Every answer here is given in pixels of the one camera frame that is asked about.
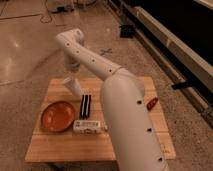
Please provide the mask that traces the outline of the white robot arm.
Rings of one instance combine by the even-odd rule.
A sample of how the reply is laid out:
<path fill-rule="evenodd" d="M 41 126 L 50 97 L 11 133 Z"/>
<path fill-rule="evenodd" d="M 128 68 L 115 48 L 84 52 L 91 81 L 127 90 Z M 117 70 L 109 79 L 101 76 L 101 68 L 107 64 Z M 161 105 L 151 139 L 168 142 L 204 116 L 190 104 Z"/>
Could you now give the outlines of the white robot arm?
<path fill-rule="evenodd" d="M 144 104 L 145 88 L 124 67 L 83 45 L 80 29 L 61 32 L 56 40 L 72 69 L 85 66 L 103 81 L 100 102 L 120 171 L 170 171 Z"/>

